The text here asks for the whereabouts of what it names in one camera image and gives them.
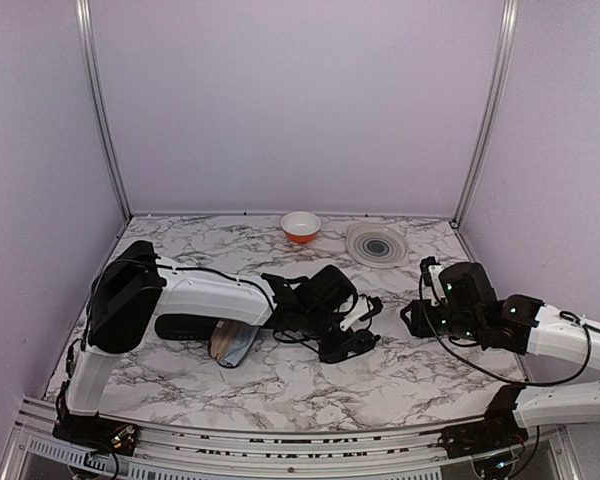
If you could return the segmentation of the brown fabric case red stripe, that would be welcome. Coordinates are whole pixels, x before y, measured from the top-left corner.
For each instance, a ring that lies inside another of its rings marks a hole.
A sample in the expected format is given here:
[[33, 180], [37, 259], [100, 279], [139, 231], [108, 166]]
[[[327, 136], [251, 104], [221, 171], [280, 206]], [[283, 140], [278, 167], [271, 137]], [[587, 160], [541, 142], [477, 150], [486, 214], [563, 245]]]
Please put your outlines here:
[[242, 325], [248, 324], [230, 320], [220, 321], [209, 342], [208, 352], [212, 359], [217, 362], [219, 356], [227, 351], [229, 342], [233, 339], [234, 335], [238, 333], [238, 330]]

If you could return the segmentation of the black glasses case beige lining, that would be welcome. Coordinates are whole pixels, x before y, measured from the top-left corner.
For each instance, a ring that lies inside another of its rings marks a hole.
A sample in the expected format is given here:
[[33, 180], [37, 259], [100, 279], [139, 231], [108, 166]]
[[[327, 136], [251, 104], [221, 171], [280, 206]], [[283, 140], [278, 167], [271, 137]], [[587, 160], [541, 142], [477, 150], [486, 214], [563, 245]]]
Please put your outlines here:
[[168, 341], [209, 341], [219, 318], [189, 315], [164, 314], [156, 318], [154, 329], [157, 336]]

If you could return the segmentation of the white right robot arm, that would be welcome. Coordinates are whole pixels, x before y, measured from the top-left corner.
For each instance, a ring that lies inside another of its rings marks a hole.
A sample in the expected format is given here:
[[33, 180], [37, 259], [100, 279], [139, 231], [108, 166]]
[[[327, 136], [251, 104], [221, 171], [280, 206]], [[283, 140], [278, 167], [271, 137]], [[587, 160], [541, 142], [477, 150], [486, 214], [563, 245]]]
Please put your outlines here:
[[[414, 337], [464, 340], [483, 350], [547, 356], [574, 363], [580, 372], [600, 372], [600, 322], [526, 295], [500, 300], [479, 263], [444, 267], [428, 257], [418, 288], [430, 289], [431, 298], [419, 296], [400, 312]], [[600, 423], [600, 381], [575, 379], [505, 380], [476, 425], [476, 440], [495, 448], [514, 428]]]

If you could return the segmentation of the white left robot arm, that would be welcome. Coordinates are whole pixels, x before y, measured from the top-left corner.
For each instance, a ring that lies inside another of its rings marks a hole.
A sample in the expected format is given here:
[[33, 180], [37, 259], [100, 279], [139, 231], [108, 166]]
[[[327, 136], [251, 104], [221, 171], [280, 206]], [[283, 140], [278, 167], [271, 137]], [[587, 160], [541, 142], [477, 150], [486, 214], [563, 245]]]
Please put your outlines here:
[[183, 266], [159, 256], [152, 242], [136, 241], [91, 285], [83, 333], [67, 354], [57, 414], [82, 443], [99, 444], [107, 432], [97, 416], [104, 389], [119, 359], [142, 343], [151, 324], [173, 325], [179, 341], [235, 331], [232, 345], [210, 343], [217, 356], [246, 352], [266, 329], [276, 341], [300, 344], [334, 364], [375, 347], [379, 338], [370, 327], [382, 309], [379, 298], [358, 292], [333, 265], [311, 277], [237, 277]]

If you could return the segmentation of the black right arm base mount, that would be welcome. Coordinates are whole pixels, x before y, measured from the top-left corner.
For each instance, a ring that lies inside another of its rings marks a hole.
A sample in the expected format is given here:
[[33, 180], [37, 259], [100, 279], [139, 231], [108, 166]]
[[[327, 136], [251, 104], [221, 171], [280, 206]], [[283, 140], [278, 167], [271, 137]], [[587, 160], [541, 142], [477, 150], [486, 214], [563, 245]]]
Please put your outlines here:
[[523, 386], [501, 387], [480, 420], [443, 428], [437, 445], [444, 448], [449, 459], [454, 459], [526, 442], [527, 429], [520, 427], [514, 418], [517, 399], [523, 390]]

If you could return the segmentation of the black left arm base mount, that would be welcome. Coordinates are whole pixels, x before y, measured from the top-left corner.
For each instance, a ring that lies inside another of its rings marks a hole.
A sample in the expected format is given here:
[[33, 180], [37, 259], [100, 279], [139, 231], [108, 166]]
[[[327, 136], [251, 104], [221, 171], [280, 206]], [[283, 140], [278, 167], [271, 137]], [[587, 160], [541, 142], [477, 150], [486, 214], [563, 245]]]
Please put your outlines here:
[[140, 428], [138, 425], [107, 419], [99, 414], [80, 416], [64, 413], [54, 425], [52, 435], [59, 440], [85, 447], [111, 449], [123, 456], [134, 454]]

